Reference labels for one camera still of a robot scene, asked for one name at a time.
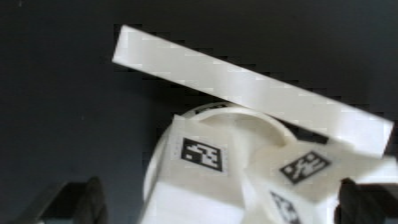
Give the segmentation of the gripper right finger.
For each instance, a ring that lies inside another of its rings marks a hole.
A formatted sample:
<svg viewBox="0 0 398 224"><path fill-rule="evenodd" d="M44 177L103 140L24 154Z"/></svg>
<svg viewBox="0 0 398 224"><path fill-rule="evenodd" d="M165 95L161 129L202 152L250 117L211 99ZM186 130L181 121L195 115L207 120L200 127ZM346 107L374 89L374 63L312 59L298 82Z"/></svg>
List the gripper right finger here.
<svg viewBox="0 0 398 224"><path fill-rule="evenodd" d="M398 184L341 180L334 224L398 224Z"/></svg>

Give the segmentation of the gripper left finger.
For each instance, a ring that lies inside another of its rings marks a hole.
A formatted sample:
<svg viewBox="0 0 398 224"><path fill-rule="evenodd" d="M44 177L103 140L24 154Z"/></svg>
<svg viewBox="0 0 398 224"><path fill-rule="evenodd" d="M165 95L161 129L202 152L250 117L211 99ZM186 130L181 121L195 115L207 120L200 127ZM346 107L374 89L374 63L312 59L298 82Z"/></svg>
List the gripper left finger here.
<svg viewBox="0 0 398 224"><path fill-rule="evenodd" d="M99 178L49 186L16 219L16 224L108 224Z"/></svg>

